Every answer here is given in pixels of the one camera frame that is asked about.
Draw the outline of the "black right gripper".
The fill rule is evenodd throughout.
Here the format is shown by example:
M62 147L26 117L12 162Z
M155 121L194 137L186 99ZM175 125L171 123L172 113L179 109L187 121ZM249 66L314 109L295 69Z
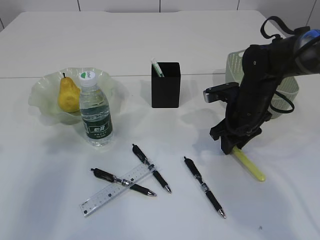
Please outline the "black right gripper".
M260 116L257 121L252 116L241 118L236 110L227 109L224 119L210 129L210 136L214 141L220 139L221 150L225 155L232 152L234 146L242 149L249 141L262 133L262 125L272 118L269 110Z

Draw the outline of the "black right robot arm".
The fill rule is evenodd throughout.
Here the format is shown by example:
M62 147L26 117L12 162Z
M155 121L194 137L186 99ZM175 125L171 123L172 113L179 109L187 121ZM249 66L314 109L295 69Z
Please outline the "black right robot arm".
M269 110L278 111L272 105L274 95L288 99L277 92L284 78L320 72L320 31L277 38L267 45L252 44L242 56L242 70L241 83L229 82L203 92L207 103L226 103L224 119L210 130L226 155L262 133L261 125L272 117Z

